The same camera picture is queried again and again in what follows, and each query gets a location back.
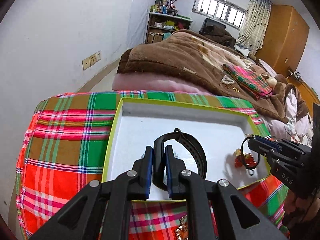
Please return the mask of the brown fleece blanket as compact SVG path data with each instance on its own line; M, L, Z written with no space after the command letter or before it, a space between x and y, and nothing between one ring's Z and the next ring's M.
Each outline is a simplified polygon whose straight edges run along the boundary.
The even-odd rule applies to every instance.
M246 59L235 50L189 30L174 32L169 38L152 44L140 44L125 51L117 72L155 73L175 77L204 88L213 95L249 101L261 115L287 123L284 100L295 85L275 79L273 94L256 100L222 70L224 64L250 69L265 78L270 75L261 66Z

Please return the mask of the white crumpled bedding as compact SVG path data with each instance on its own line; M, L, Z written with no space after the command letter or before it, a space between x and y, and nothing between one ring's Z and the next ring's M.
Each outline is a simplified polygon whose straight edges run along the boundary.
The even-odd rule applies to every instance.
M291 140L310 147L313 137L312 117L296 87L289 90L284 106L287 123L260 115L271 137Z

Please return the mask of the wooden wardrobe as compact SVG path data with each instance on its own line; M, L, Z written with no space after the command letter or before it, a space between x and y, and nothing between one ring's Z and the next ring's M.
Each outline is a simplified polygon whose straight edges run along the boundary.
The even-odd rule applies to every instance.
M255 56L276 73L289 76L300 63L308 34L308 24L294 7L272 5L263 47Z

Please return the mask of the red green plaid cloth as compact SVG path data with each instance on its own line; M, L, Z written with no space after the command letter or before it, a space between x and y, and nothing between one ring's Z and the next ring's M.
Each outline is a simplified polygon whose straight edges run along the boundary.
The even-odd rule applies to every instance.
M146 90L52 96L37 105L16 165L17 216L23 239L35 233L89 181L101 180L114 115L124 97L241 112L250 116L262 136L271 137L252 104L242 99ZM286 186L270 176L241 191L289 236L282 224ZM175 230L185 214L184 203L133 204L129 239L176 239Z

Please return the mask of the beige wall sockets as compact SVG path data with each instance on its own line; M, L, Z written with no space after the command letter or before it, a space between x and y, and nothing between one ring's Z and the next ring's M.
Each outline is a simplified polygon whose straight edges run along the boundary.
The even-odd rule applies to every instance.
M83 70L86 70L87 68L93 66L94 64L96 64L100 60L101 60L101 51L97 51L95 54L82 60Z

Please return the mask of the black monitor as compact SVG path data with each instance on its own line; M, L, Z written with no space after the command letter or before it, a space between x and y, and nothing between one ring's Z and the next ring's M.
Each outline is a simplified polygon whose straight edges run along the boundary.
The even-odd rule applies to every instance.
M226 29L226 25L225 24L222 24L220 22L212 20L211 18L205 18L205 20L203 21L202 27L200 29L200 33L202 33L204 28L206 28L208 26L215 26L215 27L218 27L220 29Z

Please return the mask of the yellow-green shallow box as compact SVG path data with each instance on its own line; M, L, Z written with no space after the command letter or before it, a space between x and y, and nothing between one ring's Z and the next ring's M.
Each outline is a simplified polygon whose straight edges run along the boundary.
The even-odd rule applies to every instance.
M154 160L172 146L174 156L187 169L197 172L199 164L182 141L191 135L202 147L206 159L206 179L227 179L237 189L262 181L270 174L265 158L257 158L253 171L236 168L235 151L249 152L245 138L262 135L253 119L241 112L217 107L151 99L123 98L117 107L108 140L102 180L114 180L128 171L152 147Z

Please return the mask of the pink mattress pad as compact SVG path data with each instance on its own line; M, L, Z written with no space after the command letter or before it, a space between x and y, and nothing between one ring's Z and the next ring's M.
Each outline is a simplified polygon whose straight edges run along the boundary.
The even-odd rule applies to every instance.
M213 95L204 88L190 82L155 73L116 74L112 89L118 90L152 90L159 92L185 92L200 95Z

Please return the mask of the red bead hair clip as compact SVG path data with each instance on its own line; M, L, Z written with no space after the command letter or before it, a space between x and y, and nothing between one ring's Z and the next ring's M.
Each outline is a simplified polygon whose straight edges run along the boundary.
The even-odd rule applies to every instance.
M251 153L244 152L244 144L246 141L250 139L254 139L254 135L247 136L242 144L241 147L234 151L234 167L241 168L244 167L250 176L254 175L254 169L257 168L258 164L260 163L260 155L258 155L258 160L254 160L253 155Z

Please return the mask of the dark brown pillow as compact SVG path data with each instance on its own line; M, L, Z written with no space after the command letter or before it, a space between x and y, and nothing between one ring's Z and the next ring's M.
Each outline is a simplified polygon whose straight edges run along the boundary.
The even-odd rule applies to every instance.
M234 49L236 39L228 31L220 26L209 25L203 27L199 33L214 42Z

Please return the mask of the wooden bedside cabinet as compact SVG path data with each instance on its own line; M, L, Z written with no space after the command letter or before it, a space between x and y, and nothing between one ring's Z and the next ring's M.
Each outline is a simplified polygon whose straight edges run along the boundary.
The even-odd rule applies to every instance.
M294 84L300 91L302 99L305 101L309 114L313 117L313 104L319 104L319 98L315 91L310 88L303 80L298 81L293 75L287 77L289 83Z

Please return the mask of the folded plaid cloth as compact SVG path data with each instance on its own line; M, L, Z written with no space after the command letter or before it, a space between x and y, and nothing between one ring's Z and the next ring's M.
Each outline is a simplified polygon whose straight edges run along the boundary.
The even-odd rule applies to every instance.
M256 100L268 98L273 94L273 88L267 83L265 78L255 74L250 69L224 64L222 70Z

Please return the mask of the wooden shelf unit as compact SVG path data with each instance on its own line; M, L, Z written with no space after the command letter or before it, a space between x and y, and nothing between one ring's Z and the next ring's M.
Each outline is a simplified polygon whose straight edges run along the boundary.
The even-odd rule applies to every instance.
M175 31L190 29L192 20L181 16L150 12L146 29L145 43L161 42Z

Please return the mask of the patterned curtain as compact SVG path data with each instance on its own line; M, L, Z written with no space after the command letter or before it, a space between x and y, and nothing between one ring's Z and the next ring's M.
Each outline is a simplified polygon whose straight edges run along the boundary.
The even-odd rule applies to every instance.
M263 40L270 20L270 0L250 0L244 23L240 28L236 44L255 54L263 46Z

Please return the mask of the barred window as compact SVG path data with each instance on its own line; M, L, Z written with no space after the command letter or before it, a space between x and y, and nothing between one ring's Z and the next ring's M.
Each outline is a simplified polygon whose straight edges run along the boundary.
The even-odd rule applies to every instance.
M246 10L227 0L195 0L192 12L240 29Z

